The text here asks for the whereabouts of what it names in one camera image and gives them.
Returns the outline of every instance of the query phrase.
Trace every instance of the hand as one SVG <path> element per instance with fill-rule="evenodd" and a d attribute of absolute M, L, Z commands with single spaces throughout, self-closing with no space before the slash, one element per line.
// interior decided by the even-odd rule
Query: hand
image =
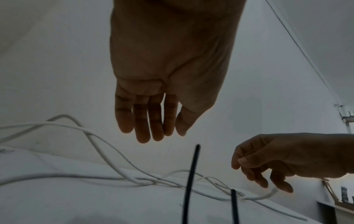
<path fill-rule="evenodd" d="M 114 1 L 110 51 L 122 132 L 135 129 L 138 141 L 148 142 L 149 115 L 155 141 L 172 135 L 175 127 L 184 136 L 213 106 L 245 1 Z"/>
<path fill-rule="evenodd" d="M 241 167 L 247 179 L 264 188 L 268 182 L 262 173 L 271 169 L 271 181 L 292 193 L 292 186 L 285 181 L 288 176 L 339 178 L 347 174 L 347 164 L 352 163 L 341 159 L 350 155 L 344 152 L 352 152 L 353 146 L 352 135 L 345 134 L 257 135 L 236 147 L 232 167 Z"/>

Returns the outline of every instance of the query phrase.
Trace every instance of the white ceiling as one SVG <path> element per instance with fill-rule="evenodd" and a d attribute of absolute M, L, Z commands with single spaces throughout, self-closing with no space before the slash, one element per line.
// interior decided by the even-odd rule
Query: white ceiling
<path fill-rule="evenodd" d="M 1 0 L 0 56 L 59 0 Z M 354 1 L 268 0 L 342 103 L 354 103 Z"/>
<path fill-rule="evenodd" d="M 1 0 L 0 56 L 25 35 L 58 0 Z"/>
<path fill-rule="evenodd" d="M 354 103 L 354 1 L 268 1 L 339 100 Z"/>

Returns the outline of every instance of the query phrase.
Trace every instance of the white wire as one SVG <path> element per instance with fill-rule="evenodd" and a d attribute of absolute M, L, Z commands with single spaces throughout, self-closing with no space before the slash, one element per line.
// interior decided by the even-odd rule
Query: white wire
<path fill-rule="evenodd" d="M 77 126 L 72 126 L 72 125 L 65 125 L 65 124 L 61 124 L 61 123 L 54 123 L 54 122 L 49 122 L 49 121 L 53 121 L 53 120 L 57 120 L 57 119 L 60 119 L 60 118 L 68 118 L 70 120 L 72 120 L 75 124 L 78 125 Z M 152 184 L 156 184 L 156 183 L 162 183 L 162 184 L 165 184 L 165 185 L 168 185 L 168 186 L 172 186 L 172 187 L 183 187 L 185 188 L 185 185 L 182 185 L 182 184 L 179 184 L 179 183 L 176 183 L 176 182 L 173 182 L 173 181 L 170 181 L 170 180 L 167 180 L 165 179 L 166 177 L 172 175 L 172 174 L 175 174 L 175 173 L 178 173 L 178 172 L 189 172 L 189 170 L 177 170 L 177 171 L 173 171 L 171 173 L 168 173 L 162 177 L 158 177 L 158 176 L 155 176 L 155 175 L 151 175 L 141 169 L 139 169 L 138 167 L 136 167 L 131 161 L 129 161 L 125 155 L 120 152 L 117 148 L 115 148 L 113 145 L 111 145 L 108 141 L 104 140 L 102 137 L 98 136 L 97 134 L 93 133 L 92 131 L 86 129 L 86 128 L 83 128 L 82 125 L 80 124 L 80 122 L 78 122 L 74 117 L 70 116 L 70 115 L 59 115 L 59 116 L 55 116 L 51 119 L 49 119 L 49 121 L 47 122 L 35 122 L 35 123 L 23 123 L 23 124 L 10 124 L 10 125 L 2 125 L 0 126 L 0 130 L 1 129 L 8 129 L 8 128 L 15 128 L 15 127 L 26 127 L 26 126 L 34 126 L 34 127 L 31 127 L 29 129 L 26 129 L 24 131 L 21 131 L 19 133 L 15 133 L 13 135 L 10 135 L 10 136 L 7 136 L 7 137 L 4 137 L 4 138 L 1 138 L 0 139 L 0 144 L 1 143 L 4 143 L 4 142 L 7 142 L 7 141 L 10 141 L 12 139 L 15 139 L 15 138 L 18 138 L 20 136 L 23 136 L 25 134 L 28 134 L 36 129 L 39 129 L 40 127 L 42 126 L 45 126 L 45 125 L 50 125 L 50 126 L 59 126 L 59 127 L 66 127 L 66 128 L 71 128 L 71 129 L 75 129 L 75 130 L 80 130 L 82 132 L 85 133 L 86 137 L 89 139 L 89 141 L 92 143 L 92 145 L 94 146 L 94 148 L 96 149 L 96 151 L 98 152 L 98 154 L 104 159 L 104 161 L 112 168 L 114 169 L 118 174 L 120 174 L 122 177 L 124 177 L 125 179 L 131 181 L 132 183 L 135 183 L 137 185 L 142 185 L 142 186 L 146 186 L 146 185 L 152 185 Z M 98 147 L 98 145 L 96 144 L 95 140 L 93 138 L 91 138 L 91 135 L 92 136 L 95 136 L 96 138 L 100 139 L 101 141 L 103 141 L 104 143 L 106 143 L 107 145 L 109 145 L 110 147 L 112 147 L 114 150 L 116 150 L 130 165 L 132 165 L 135 169 L 137 169 L 138 171 L 150 176 L 150 177 L 153 177 L 153 178 L 156 178 L 155 179 L 150 179 L 150 178 L 134 178 L 130 175 L 128 175 L 127 173 L 125 173 L 124 171 L 122 171 L 119 167 L 116 167 L 109 159 L 108 157 L 106 157 L 106 155 L 104 154 L 104 152 Z M 219 190 L 223 191 L 224 193 L 230 195 L 230 192 L 229 191 L 226 191 L 223 188 L 225 189 L 228 189 L 230 190 L 230 188 L 224 184 L 222 181 L 218 180 L 217 178 L 213 178 L 213 177 L 207 177 L 207 176 L 203 176 L 201 174 L 198 174 L 196 173 L 196 175 L 200 176 L 201 178 L 199 178 L 197 181 L 200 181 L 202 179 L 205 179 L 207 180 L 208 182 L 210 182 L 213 186 L 215 186 L 216 188 L 218 188 Z M 215 184 L 213 181 L 211 181 L 210 179 L 215 179 L 217 181 L 219 181 L 221 184 L 223 184 L 224 186 L 218 186 L 217 184 Z M 197 190 L 192 190 L 193 192 L 195 193 L 198 193 L 200 195 L 203 195 L 203 196 L 206 196 L 206 197 L 210 197 L 210 198 L 213 198 L 213 199 L 217 199 L 217 200 L 221 200 L 221 201 L 230 201 L 230 199 L 225 199 L 225 198 L 220 198 L 220 197 L 215 197 L 215 196 L 212 196 L 212 195 L 208 195 L 208 194 L 205 194 L 203 192 L 200 192 L 200 191 L 197 191 Z M 243 197 L 238 197 L 239 199 L 243 199 L 243 200 L 252 200 L 252 201 L 256 201 L 256 200 L 262 200 L 262 199 L 266 199 L 266 198 L 269 198 L 271 196 L 273 196 L 275 193 L 277 192 L 277 189 L 273 189 L 270 193 L 266 194 L 266 195 L 263 195 L 263 196 L 260 196 L 260 197 L 244 197 L 243 193 L 241 192 L 238 192 L 240 196 L 243 196 Z M 259 203 L 260 205 L 264 206 L 264 207 L 267 207 L 273 211 L 277 211 L 281 214 L 284 214 L 284 215 L 287 215 L 289 217 L 292 217 L 292 218 L 296 218 L 296 219 L 299 219 L 299 220 L 303 220 L 303 221 L 307 221 L 306 219 L 302 218 L 302 217 L 297 217 L 297 216 L 293 216 L 293 215 L 290 215 L 290 214 L 287 214 L 287 213 L 284 213 L 282 211 L 278 211 L 274 208 L 271 208 L 267 205 L 264 205 L 263 203 Z"/>

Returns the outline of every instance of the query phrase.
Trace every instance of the fingernail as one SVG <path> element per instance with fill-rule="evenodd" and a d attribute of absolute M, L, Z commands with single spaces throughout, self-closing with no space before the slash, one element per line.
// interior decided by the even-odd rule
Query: fingernail
<path fill-rule="evenodd" d="M 238 162 L 242 165 L 242 164 L 247 164 L 248 160 L 246 159 L 246 157 L 242 157 L 241 159 L 238 160 Z"/>

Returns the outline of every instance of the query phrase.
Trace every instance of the black cable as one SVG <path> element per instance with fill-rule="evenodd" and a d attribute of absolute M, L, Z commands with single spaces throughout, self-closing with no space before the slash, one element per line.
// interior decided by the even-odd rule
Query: black cable
<path fill-rule="evenodd" d="M 193 178 L 194 178 L 195 169 L 197 167 L 199 152 L 200 152 L 200 145 L 198 144 L 195 147 L 191 170 L 189 172 L 187 186 L 186 186 L 185 192 L 184 192 L 182 224 L 188 224 L 189 198 L 191 197 Z"/>
<path fill-rule="evenodd" d="M 233 224 L 239 224 L 239 210 L 237 208 L 237 195 L 234 189 L 231 190 L 231 204 L 232 204 L 232 217 Z"/>

